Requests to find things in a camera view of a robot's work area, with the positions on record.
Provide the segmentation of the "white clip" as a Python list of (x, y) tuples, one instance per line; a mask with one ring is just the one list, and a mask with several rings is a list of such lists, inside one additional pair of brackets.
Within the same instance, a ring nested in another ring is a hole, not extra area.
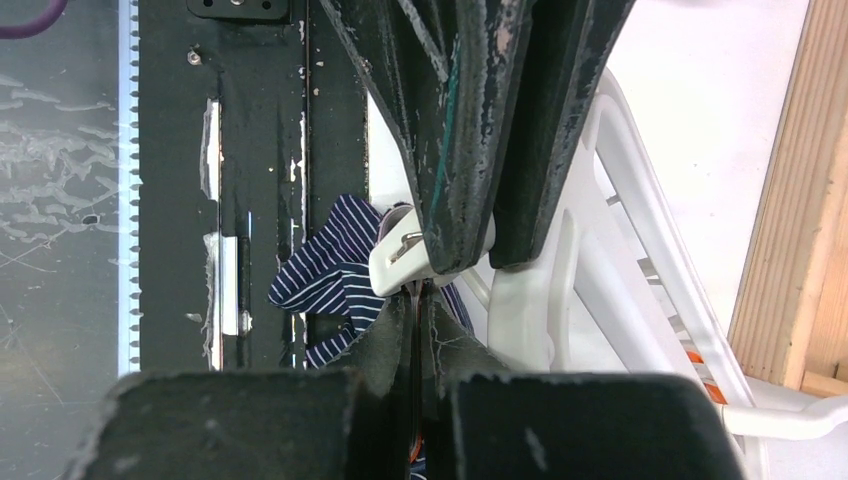
[(415, 281), (432, 280), (436, 286), (446, 286), (464, 271), (475, 267), (482, 256), (491, 250), (495, 237), (495, 218), (490, 214), (482, 253), (472, 261), (471, 266), (458, 273), (436, 273), (431, 265), (423, 228), (415, 208), (407, 203), (399, 203), (391, 207), (378, 224), (377, 243), (368, 259), (372, 290), (378, 297), (386, 298)]

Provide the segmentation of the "navy striped boxer underwear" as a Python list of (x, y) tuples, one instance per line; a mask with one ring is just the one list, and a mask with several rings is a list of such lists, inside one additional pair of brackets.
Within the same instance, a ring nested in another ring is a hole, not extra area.
[(345, 317), (337, 334), (306, 350), (307, 367), (336, 359), (376, 321), (384, 299), (372, 289), (369, 255), (377, 241), (413, 207), (398, 203), (380, 213), (367, 201), (343, 194), (316, 234), (282, 264), (269, 299), (292, 313)]

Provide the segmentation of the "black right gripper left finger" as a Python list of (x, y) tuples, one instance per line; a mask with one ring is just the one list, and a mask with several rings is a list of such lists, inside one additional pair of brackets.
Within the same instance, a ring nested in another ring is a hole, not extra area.
[(412, 304), (321, 369), (144, 372), (121, 379), (69, 479), (405, 479)]

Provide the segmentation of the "white plastic clip hanger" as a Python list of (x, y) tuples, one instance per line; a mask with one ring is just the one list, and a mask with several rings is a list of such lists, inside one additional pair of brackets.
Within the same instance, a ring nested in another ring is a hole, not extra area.
[[(767, 441), (823, 437), (847, 421), (845, 395), (788, 410), (760, 406), (673, 221), (625, 95), (604, 71), (548, 238), (531, 263), (466, 270), (486, 341), (539, 372), (674, 374), (716, 409), (750, 479), (769, 475)], [(685, 350), (704, 359), (714, 403)]]

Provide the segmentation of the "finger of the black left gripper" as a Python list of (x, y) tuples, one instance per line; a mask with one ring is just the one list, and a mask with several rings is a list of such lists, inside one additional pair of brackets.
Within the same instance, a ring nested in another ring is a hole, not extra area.
[(537, 1), (494, 204), (495, 269), (539, 257), (601, 74), (634, 0)]
[(326, 1), (399, 148), (433, 269), (473, 266), (493, 210), (528, 1)]

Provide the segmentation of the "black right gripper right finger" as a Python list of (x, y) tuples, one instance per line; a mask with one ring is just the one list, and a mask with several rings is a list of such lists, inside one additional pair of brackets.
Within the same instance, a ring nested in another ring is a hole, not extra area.
[(691, 380), (507, 368), (452, 314), (420, 299), (435, 416), (430, 479), (740, 479), (719, 416)]

